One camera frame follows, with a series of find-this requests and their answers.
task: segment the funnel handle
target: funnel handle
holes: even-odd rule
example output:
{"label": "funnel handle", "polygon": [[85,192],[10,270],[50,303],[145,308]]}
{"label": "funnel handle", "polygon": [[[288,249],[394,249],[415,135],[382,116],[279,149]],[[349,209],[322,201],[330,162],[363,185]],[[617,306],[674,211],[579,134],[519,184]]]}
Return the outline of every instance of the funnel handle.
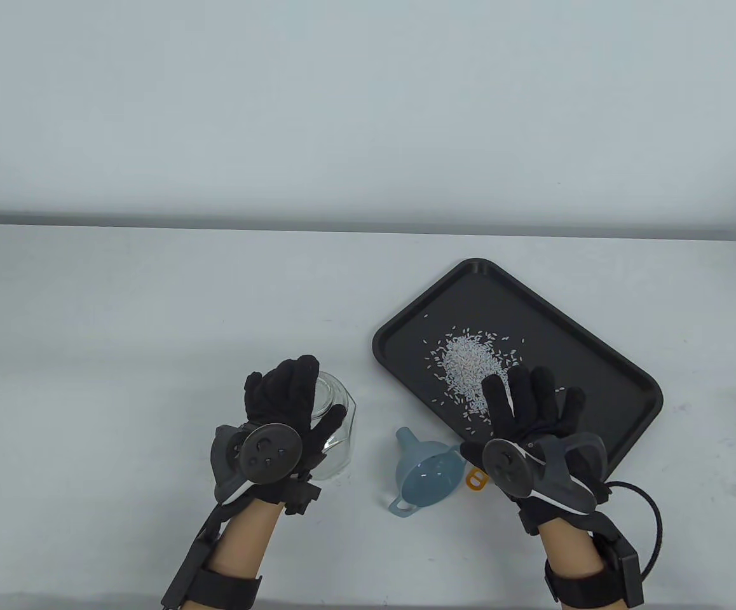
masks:
{"label": "funnel handle", "polygon": [[400,508],[399,503],[402,501],[402,494],[399,494],[397,498],[391,502],[388,506],[388,510],[397,517],[410,517],[414,512],[418,511],[421,506],[411,506],[410,508]]}

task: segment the forearm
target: forearm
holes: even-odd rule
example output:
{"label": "forearm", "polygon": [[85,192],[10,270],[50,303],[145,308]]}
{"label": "forearm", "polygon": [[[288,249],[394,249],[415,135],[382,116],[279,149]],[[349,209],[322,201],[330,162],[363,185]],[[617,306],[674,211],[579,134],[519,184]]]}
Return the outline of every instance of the forearm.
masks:
{"label": "forearm", "polygon": [[[207,567],[223,576],[256,578],[266,547],[283,505],[255,499],[235,519],[229,521]],[[187,601],[182,610],[207,610],[207,606]]]}
{"label": "forearm", "polygon": [[[588,532],[583,532],[562,519],[544,523],[538,528],[543,548],[552,571],[563,578],[586,578],[606,567]],[[563,605],[566,610],[574,610]],[[604,606],[604,610],[627,610],[624,601]]]}

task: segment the tray rim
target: tray rim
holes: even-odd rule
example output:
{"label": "tray rim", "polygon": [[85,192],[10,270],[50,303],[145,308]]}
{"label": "tray rim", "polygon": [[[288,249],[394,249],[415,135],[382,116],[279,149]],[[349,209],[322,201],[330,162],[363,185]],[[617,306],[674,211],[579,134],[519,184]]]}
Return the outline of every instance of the tray rim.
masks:
{"label": "tray rim", "polygon": [[[412,300],[411,303],[403,307],[399,311],[399,313],[396,314],[396,316],[391,317],[390,320],[384,323],[376,331],[376,333],[374,333],[374,338],[371,341],[371,349],[374,352],[374,358],[376,358],[377,362],[379,362],[386,371],[390,372],[390,374],[393,375],[400,384],[405,386],[405,389],[407,389],[408,392],[411,392],[411,394],[418,398],[421,403],[423,403],[427,407],[427,409],[430,409],[430,411],[438,416],[441,421],[444,421],[444,419],[441,418],[441,415],[436,410],[431,409],[425,398],[421,397],[418,392],[412,390],[411,387],[409,387],[408,384],[406,384],[405,381],[403,381],[396,374],[396,372],[392,371],[392,369],[388,366],[388,359],[385,357],[385,352],[383,352],[383,346],[385,346],[385,343],[389,338],[389,334],[391,334],[391,332],[394,331],[394,329],[397,328],[397,326],[400,325],[403,320],[409,319],[410,317],[417,314],[418,311],[423,308],[423,306],[425,306],[428,302],[430,302],[430,300],[432,300],[432,296],[434,294],[441,293],[446,285],[452,284],[452,282],[457,281],[459,277],[467,275],[467,273],[479,273],[479,271],[473,271],[473,269],[481,270],[484,268],[486,268],[487,270],[492,270],[495,273],[499,273],[504,276],[507,281],[510,281],[515,288],[518,288],[518,290],[522,291],[522,293],[525,294],[525,296],[529,297],[529,299],[533,299],[543,308],[549,309],[549,311],[551,311],[554,316],[558,317],[561,322],[571,326],[571,328],[577,334],[579,334],[579,336],[582,337],[585,342],[591,342],[597,349],[606,353],[606,355],[611,356],[612,358],[614,358],[614,360],[620,361],[620,363],[626,369],[629,369],[636,377],[643,378],[649,384],[650,395],[652,395],[653,397],[653,404],[649,409],[648,415],[640,420],[638,426],[635,430],[632,431],[626,442],[624,442],[621,447],[618,447],[614,451],[614,454],[612,456],[609,456],[608,475],[612,474],[615,468],[620,464],[623,458],[630,451],[630,448],[632,448],[633,445],[636,444],[639,438],[641,438],[641,436],[643,435],[644,431],[648,429],[651,422],[653,422],[653,420],[656,419],[659,413],[661,413],[662,404],[664,403],[664,393],[662,393],[662,387],[659,386],[658,381],[656,381],[655,378],[648,374],[647,371],[644,371],[644,369],[637,366],[627,357],[624,357],[624,355],[620,354],[620,352],[616,351],[616,349],[605,343],[597,335],[584,328],[582,325],[580,325],[580,323],[576,322],[571,317],[566,316],[566,314],[560,311],[559,308],[555,307],[552,303],[548,302],[542,296],[537,294],[534,290],[523,284],[523,282],[519,281],[518,278],[513,276],[511,273],[508,273],[500,265],[496,264],[493,261],[490,261],[489,259],[475,257],[464,259],[463,261],[459,262],[457,265],[455,265],[455,267],[447,271],[444,276],[441,276],[436,282],[434,282],[431,287],[427,288],[423,293],[421,293],[420,296],[417,296],[417,298]],[[447,425],[450,430],[453,430],[453,432],[455,432],[455,434],[460,438],[464,440],[469,440],[467,438],[464,438],[461,433],[456,432],[456,430],[449,426],[446,421],[444,421],[444,424]]]}

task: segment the white wall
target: white wall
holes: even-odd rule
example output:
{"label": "white wall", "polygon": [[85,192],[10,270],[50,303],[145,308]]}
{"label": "white wall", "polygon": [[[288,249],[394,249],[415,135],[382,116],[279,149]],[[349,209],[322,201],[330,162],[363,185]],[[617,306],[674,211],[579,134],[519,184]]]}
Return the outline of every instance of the white wall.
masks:
{"label": "white wall", "polygon": [[0,2],[0,212],[736,227],[736,2]]}

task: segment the rice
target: rice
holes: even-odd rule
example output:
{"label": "rice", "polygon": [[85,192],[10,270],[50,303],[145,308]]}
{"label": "rice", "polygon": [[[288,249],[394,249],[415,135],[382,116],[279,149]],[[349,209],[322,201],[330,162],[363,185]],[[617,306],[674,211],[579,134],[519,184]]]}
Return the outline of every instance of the rice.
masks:
{"label": "rice", "polygon": [[431,358],[426,360],[431,360],[437,366],[434,375],[447,384],[444,394],[453,403],[463,407],[462,416],[465,419],[479,418],[488,424],[487,401],[481,381],[489,375],[499,375],[504,380],[511,408],[507,371],[521,362],[522,358],[516,349],[504,351],[496,347],[496,344],[509,337],[498,337],[496,333],[483,330],[472,333],[469,328],[459,332],[462,334],[447,333],[439,340],[437,348],[430,352]]}

